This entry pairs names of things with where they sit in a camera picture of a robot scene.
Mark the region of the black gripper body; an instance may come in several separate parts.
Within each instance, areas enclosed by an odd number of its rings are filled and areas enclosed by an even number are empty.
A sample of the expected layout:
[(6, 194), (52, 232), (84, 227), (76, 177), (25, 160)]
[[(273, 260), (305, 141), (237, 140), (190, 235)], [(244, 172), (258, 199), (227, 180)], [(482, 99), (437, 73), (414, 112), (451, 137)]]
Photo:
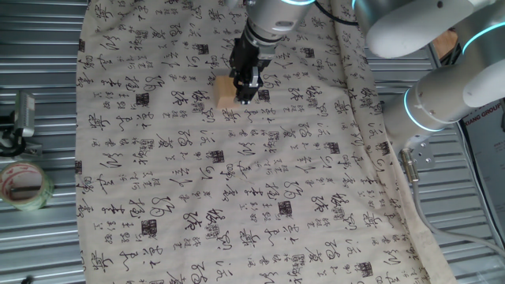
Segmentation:
[(279, 42), (280, 39), (263, 42), (256, 38), (250, 41), (246, 34), (242, 34), (240, 38), (234, 39), (230, 59), (235, 61), (240, 73), (253, 66), (257, 66), (261, 73), (273, 60)]

